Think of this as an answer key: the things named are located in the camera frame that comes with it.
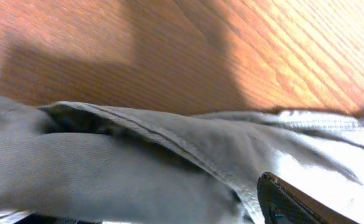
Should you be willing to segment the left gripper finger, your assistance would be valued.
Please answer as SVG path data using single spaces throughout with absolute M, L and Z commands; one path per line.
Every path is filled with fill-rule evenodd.
M 358 224 L 270 172 L 258 179 L 257 192 L 266 224 Z

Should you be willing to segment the grey cargo shorts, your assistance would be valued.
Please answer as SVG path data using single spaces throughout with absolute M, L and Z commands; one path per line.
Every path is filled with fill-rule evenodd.
M 364 223 L 364 118 L 193 116 L 0 96 L 0 211 L 88 222 L 263 223 L 271 172 Z

